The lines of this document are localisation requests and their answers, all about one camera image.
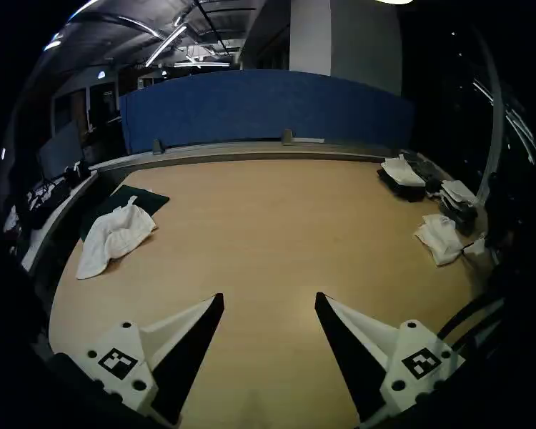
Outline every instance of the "ceiling pipe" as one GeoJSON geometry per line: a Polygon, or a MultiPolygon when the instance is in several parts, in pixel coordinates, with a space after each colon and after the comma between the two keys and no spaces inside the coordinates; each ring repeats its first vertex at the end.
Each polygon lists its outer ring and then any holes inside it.
{"type": "MultiPolygon", "coordinates": [[[[225,3],[227,1],[236,1],[236,0],[201,0],[200,4],[225,3]]],[[[195,3],[190,3],[188,6],[185,6],[185,8],[180,11],[180,13],[174,16],[173,23],[176,22],[177,25],[180,25],[196,7],[197,5],[195,3]]]]}
{"type": "Polygon", "coordinates": [[[204,19],[207,20],[207,22],[209,23],[209,26],[210,26],[210,29],[214,32],[214,34],[217,36],[217,39],[218,41],[220,42],[220,44],[222,45],[222,47],[224,48],[224,51],[227,53],[227,55],[230,55],[228,53],[228,49],[227,47],[224,45],[224,42],[222,41],[222,38],[220,37],[220,34],[218,33],[217,29],[214,28],[214,24],[212,23],[212,21],[210,20],[209,16],[207,15],[207,13],[204,11],[204,9],[202,8],[202,5],[200,4],[200,1],[199,0],[193,0],[194,1],[194,4],[199,8],[199,10],[201,11],[201,14],[202,16],[204,16],[204,19]]]}
{"type": "Polygon", "coordinates": [[[168,37],[167,33],[164,33],[163,31],[158,29],[152,29],[150,26],[146,25],[141,21],[129,18],[128,16],[110,14],[106,12],[81,12],[80,14],[76,15],[71,20],[71,22],[108,22],[110,24],[121,25],[129,27],[130,29],[151,34],[153,37],[156,37],[161,40],[165,40],[168,37]]]}

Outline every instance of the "desk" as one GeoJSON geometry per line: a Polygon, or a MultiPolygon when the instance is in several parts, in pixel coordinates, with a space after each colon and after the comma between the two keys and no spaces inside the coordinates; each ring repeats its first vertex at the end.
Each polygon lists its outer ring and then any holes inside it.
{"type": "Polygon", "coordinates": [[[71,190],[69,197],[67,197],[65,201],[62,202],[51,215],[49,215],[47,221],[39,230],[32,230],[30,235],[30,247],[22,259],[22,267],[24,267],[30,275],[34,273],[37,262],[46,248],[48,239],[56,226],[75,201],[83,195],[87,188],[90,187],[96,179],[97,172],[91,172],[91,175],[87,179],[71,190]]]}
{"type": "Polygon", "coordinates": [[[153,235],[98,277],[76,280],[78,243],[51,311],[54,352],[81,352],[121,320],[149,324],[223,292],[182,428],[353,428],[316,292],[434,331],[477,294],[462,260],[437,268],[412,235],[436,204],[393,197],[377,168],[263,160],[130,174],[124,184],[171,200],[153,235]]]}

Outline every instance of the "wall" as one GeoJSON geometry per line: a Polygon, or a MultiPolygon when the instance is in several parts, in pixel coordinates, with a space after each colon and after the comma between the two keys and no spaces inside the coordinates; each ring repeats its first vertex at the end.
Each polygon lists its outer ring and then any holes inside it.
{"type": "Polygon", "coordinates": [[[400,95],[402,46],[396,6],[376,0],[331,0],[331,11],[331,76],[400,95]]]}
{"type": "Polygon", "coordinates": [[[90,98],[89,98],[89,87],[94,87],[99,84],[106,84],[108,82],[115,82],[115,99],[117,104],[117,109],[119,110],[119,88],[117,84],[119,70],[110,69],[108,66],[93,66],[87,67],[83,71],[75,74],[68,81],[61,86],[60,89],[56,91],[54,96],[51,98],[51,136],[53,137],[56,134],[55,130],[55,120],[54,120],[54,106],[55,100],[62,95],[69,94],[70,92],[77,91],[78,89],[86,90],[86,114],[87,121],[89,122],[89,108],[90,108],[90,98]],[[105,72],[105,77],[103,79],[97,79],[99,72],[105,72]]]}
{"type": "Polygon", "coordinates": [[[289,69],[326,76],[332,70],[330,0],[292,0],[289,69]]]}

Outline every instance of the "black cloth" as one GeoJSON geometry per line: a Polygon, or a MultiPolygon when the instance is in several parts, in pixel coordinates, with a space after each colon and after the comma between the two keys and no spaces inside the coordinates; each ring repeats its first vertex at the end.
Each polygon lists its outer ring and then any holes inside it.
{"type": "Polygon", "coordinates": [[[113,212],[117,207],[125,207],[129,202],[129,198],[137,196],[135,205],[141,207],[145,212],[152,216],[158,209],[163,207],[169,197],[164,195],[154,194],[153,192],[139,189],[136,187],[127,186],[124,184],[113,195],[103,201],[99,206],[89,210],[81,219],[81,227],[79,228],[79,236],[83,241],[87,237],[87,233],[94,224],[95,219],[107,213],[113,212]]]}

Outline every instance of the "ceiling light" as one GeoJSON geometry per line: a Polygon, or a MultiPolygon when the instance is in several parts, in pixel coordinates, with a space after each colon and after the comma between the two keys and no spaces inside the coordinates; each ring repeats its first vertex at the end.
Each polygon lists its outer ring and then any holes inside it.
{"type": "Polygon", "coordinates": [[[389,4],[407,4],[411,3],[413,0],[377,0],[381,3],[389,3],[389,4]]]}
{"type": "Polygon", "coordinates": [[[161,39],[159,33],[157,33],[156,30],[153,30],[151,27],[149,27],[149,26],[143,24],[142,22],[137,21],[136,19],[127,18],[126,16],[121,16],[121,15],[118,15],[117,17],[120,18],[120,19],[123,19],[123,20],[125,20],[125,21],[131,22],[131,23],[133,23],[133,24],[135,24],[135,25],[138,25],[138,26],[140,26],[141,28],[146,29],[149,33],[151,33],[151,34],[152,34],[153,36],[155,36],[156,38],[161,39]]]}
{"type": "Polygon", "coordinates": [[[167,37],[163,43],[161,43],[159,45],[159,47],[157,48],[157,50],[155,52],[153,52],[153,54],[149,57],[149,59],[147,60],[147,62],[145,63],[145,67],[148,67],[158,56],[159,54],[161,54],[161,52],[163,52],[163,50],[169,46],[171,44],[171,42],[173,40],[175,40],[184,30],[187,29],[187,26],[182,26],[182,27],[179,27],[178,29],[176,29],[175,31],[173,31],[173,33],[167,37]]]}
{"type": "Polygon", "coordinates": [[[90,7],[93,3],[96,3],[98,2],[99,0],[89,0],[87,3],[85,3],[85,5],[83,5],[82,7],[80,7],[79,9],[77,9],[73,15],[71,15],[68,19],[68,21],[71,21],[72,18],[74,18],[74,16],[76,16],[79,12],[87,9],[88,7],[90,7]]]}
{"type": "Polygon", "coordinates": [[[44,51],[47,51],[48,49],[51,49],[51,48],[55,48],[56,46],[59,46],[59,45],[61,45],[61,41],[54,40],[52,43],[46,45],[46,47],[44,48],[44,51]]]}
{"type": "Polygon", "coordinates": [[[179,67],[195,67],[195,66],[208,66],[208,67],[228,67],[230,63],[207,63],[207,62],[189,62],[189,63],[175,63],[174,68],[179,67]]]}
{"type": "Polygon", "coordinates": [[[191,62],[191,63],[197,63],[193,58],[191,58],[190,56],[188,55],[185,55],[185,57],[191,62]]]}

